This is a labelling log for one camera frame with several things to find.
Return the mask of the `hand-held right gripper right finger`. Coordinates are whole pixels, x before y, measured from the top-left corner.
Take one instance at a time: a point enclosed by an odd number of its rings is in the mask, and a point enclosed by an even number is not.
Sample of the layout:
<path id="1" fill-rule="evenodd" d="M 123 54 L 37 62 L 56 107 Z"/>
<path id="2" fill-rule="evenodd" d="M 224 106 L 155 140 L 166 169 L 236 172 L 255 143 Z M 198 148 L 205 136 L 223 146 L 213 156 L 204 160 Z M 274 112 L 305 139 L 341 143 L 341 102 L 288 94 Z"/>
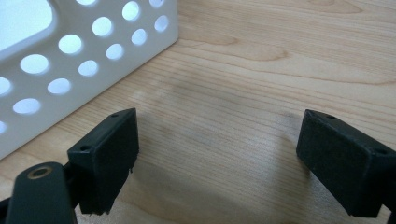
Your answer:
<path id="1" fill-rule="evenodd" d="M 342 120 L 305 110 L 298 158 L 353 217 L 396 218 L 396 151 Z"/>

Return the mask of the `white perforated plastic basket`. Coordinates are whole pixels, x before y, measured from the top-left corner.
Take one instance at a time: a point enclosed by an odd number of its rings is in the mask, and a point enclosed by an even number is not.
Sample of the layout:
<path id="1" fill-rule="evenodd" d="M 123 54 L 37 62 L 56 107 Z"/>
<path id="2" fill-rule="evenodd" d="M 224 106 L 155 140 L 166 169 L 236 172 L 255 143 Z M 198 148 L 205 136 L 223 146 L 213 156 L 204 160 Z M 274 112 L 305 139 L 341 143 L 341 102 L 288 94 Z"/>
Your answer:
<path id="1" fill-rule="evenodd" d="M 0 160 L 177 39 L 177 0 L 0 0 Z"/>

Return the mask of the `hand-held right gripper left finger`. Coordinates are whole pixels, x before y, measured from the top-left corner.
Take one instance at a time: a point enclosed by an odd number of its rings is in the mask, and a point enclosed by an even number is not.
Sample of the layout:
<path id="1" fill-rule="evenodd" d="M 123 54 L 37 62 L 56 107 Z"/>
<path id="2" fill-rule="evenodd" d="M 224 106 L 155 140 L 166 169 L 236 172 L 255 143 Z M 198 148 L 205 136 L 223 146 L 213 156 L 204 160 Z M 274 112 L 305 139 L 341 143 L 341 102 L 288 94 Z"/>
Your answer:
<path id="1" fill-rule="evenodd" d="M 114 113 L 68 151 L 66 181 L 83 214 L 109 213 L 139 153 L 136 110 Z"/>

